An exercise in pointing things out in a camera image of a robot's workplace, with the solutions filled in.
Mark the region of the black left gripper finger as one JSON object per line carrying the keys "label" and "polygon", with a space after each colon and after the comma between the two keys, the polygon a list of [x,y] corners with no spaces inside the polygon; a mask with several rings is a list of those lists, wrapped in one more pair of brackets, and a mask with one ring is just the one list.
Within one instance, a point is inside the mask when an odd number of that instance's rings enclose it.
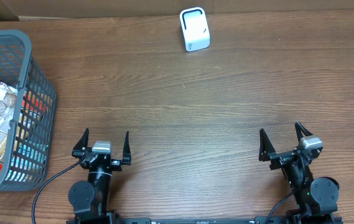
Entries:
{"label": "black left gripper finger", "polygon": [[85,148],[88,146],[89,140],[89,129],[86,128],[82,137],[78,140],[76,145],[73,147],[72,151],[84,151]]}
{"label": "black left gripper finger", "polygon": [[130,161],[131,160],[131,149],[129,145],[129,131],[126,132],[125,139],[124,139],[124,146],[123,146],[123,161]]}

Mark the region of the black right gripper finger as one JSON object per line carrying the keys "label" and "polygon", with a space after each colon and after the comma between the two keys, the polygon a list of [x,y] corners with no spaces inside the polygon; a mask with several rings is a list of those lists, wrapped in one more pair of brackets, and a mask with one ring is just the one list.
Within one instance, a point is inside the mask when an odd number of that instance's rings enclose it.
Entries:
{"label": "black right gripper finger", "polygon": [[275,155],[276,151],[264,129],[260,129],[259,135],[260,135],[259,160],[270,161],[271,156]]}
{"label": "black right gripper finger", "polygon": [[297,139],[301,140],[304,137],[311,136],[312,133],[308,131],[299,121],[296,121],[295,124]]}

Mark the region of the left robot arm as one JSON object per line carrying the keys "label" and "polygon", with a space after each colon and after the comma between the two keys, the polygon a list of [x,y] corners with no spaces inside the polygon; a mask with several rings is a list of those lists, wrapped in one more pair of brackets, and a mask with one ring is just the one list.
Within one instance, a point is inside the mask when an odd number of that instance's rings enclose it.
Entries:
{"label": "left robot arm", "polygon": [[75,182],[68,192],[68,201],[73,207],[74,219],[69,223],[122,224],[124,220],[115,210],[108,210],[108,200],[113,172],[121,172],[131,165],[129,134],[124,139],[122,158],[112,158],[109,141],[97,141],[88,145],[89,130],[86,129],[72,149],[77,164],[88,171],[86,180]]}

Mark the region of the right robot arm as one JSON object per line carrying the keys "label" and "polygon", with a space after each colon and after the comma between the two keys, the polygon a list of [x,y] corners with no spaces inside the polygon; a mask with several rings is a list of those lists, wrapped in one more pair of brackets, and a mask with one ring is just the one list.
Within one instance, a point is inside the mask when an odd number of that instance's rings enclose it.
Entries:
{"label": "right robot arm", "polygon": [[[282,170],[291,192],[280,199],[268,213],[264,223],[342,223],[333,216],[338,210],[340,185],[331,177],[314,178],[310,170],[312,161],[320,156],[324,144],[300,122],[294,124],[298,145],[291,151],[276,152],[266,131],[259,130],[259,160],[269,161],[271,170]],[[274,212],[287,199],[294,197],[297,208],[288,210],[284,216],[275,217]]]}

